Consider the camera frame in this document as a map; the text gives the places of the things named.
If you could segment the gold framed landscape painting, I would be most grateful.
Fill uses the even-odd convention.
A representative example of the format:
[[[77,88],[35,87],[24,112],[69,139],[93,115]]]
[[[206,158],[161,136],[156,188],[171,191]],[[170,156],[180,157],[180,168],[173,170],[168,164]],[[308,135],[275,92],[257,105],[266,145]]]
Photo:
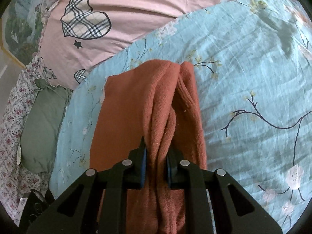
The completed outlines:
[[[39,48],[43,1],[11,0],[2,16],[1,47],[24,66]]]

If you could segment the light blue floral quilt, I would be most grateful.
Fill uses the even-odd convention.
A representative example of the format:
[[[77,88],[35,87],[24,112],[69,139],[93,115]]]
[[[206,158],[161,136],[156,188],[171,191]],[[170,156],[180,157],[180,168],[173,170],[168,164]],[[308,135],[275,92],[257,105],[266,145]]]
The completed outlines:
[[[311,20],[297,0],[197,10],[80,73],[59,134],[53,196],[89,167],[108,77],[152,59],[195,66],[208,168],[227,170],[287,233],[311,200]]]

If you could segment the white red floral bedsheet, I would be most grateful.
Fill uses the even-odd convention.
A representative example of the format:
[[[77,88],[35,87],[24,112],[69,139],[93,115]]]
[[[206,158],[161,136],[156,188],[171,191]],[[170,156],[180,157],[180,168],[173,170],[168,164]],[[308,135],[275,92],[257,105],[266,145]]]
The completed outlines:
[[[11,90],[1,125],[1,204],[18,226],[21,197],[35,189],[45,195],[51,173],[34,174],[21,164],[20,139],[27,116],[38,93],[36,79],[53,75],[42,57],[36,56],[21,72]]]

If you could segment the rust orange knit garment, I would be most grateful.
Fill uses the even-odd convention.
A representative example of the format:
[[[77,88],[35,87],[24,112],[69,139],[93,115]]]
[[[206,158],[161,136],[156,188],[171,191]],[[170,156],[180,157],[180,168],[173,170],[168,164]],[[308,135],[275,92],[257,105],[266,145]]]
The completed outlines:
[[[147,147],[144,187],[128,192],[127,233],[185,233],[184,192],[171,190],[163,172],[170,147],[207,167],[194,65],[150,60],[110,76],[104,92],[89,166],[108,170],[141,140]]]

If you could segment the green pillow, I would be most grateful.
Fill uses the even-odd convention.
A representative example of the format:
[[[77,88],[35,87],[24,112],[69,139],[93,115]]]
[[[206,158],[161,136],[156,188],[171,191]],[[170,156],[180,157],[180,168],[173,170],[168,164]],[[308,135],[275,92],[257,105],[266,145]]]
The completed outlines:
[[[51,173],[56,158],[60,127],[72,91],[36,79],[33,106],[24,124],[21,139],[21,164],[34,174]]]

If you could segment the pink heart pattern duvet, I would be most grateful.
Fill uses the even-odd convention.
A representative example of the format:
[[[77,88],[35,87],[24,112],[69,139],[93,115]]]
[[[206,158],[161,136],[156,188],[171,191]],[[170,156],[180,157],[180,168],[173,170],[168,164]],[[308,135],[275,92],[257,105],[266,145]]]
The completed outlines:
[[[95,65],[159,29],[175,31],[184,14],[231,0],[59,0],[48,11],[39,43],[41,76],[76,88]]]

